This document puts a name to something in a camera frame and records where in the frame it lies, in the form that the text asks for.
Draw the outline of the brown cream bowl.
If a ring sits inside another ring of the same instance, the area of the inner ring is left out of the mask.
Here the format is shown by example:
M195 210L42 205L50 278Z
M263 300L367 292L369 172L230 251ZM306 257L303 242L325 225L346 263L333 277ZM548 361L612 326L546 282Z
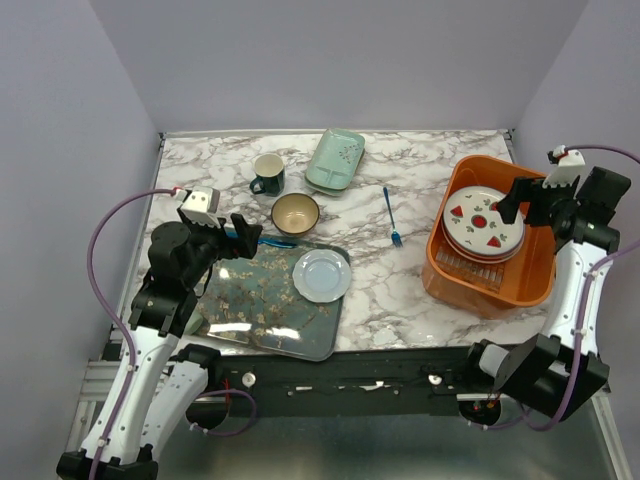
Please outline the brown cream bowl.
M276 229L287 236L302 237L317 224L320 208L303 193L290 193L279 198L271 208L271 220Z

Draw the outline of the dark green mug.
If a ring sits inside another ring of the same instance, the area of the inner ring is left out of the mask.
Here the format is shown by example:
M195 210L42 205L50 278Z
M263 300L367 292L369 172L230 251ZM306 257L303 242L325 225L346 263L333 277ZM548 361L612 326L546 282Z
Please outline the dark green mug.
M255 178L250 183L254 195L279 196L285 187L285 164L277 154L264 154L254 162Z

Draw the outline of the pink and cream plate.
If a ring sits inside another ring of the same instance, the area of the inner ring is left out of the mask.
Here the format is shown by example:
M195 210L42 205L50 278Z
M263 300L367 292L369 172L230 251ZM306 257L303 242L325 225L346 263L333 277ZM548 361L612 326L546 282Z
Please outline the pink and cream plate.
M505 250L506 238L502 236L492 236L487 241L487 247L495 250L495 254L479 254L472 250L463 248L456 240L454 240L446 229L443 229L443 235L448 245L458 254L465 258L485 263L500 263L515 256L524 245L525 235L522 235L520 241L512 248Z

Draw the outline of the mint rectangular dish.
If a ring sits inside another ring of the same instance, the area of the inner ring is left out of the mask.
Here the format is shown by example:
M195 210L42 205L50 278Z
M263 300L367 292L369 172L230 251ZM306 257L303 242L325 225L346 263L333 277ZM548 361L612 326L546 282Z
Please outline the mint rectangular dish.
M305 172L305 184L322 194L340 197L351 185L363 156L364 151L316 152Z
M365 138L355 132L331 128L321 136L305 179L322 190L344 191L351 183L365 151Z

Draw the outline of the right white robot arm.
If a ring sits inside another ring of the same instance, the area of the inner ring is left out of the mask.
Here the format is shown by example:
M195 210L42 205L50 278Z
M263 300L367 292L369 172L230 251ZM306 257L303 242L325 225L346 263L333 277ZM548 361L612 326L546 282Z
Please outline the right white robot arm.
M551 307L541 331L511 349L488 340L473 344L459 370L467 389L493 384L494 392L548 416L544 427L550 429L605 385L609 367L598 356L596 322L604 281L623 253L620 233L609 222L630 186L629 178L600 167L564 186L547 186L541 177L513 181L497 210L511 224L527 204L526 224L551 228Z

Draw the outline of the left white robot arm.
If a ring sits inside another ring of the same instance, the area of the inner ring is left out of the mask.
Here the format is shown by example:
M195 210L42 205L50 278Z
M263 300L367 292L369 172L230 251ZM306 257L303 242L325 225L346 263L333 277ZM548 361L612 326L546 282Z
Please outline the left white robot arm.
M154 479L168 439L188 407L222 380L214 349L177 348L198 302L195 287L219 260L256 255L262 228L242 215L199 225L182 216L158 226L150 268L131 305L127 348L98 419L81 447L64 453L62 479Z

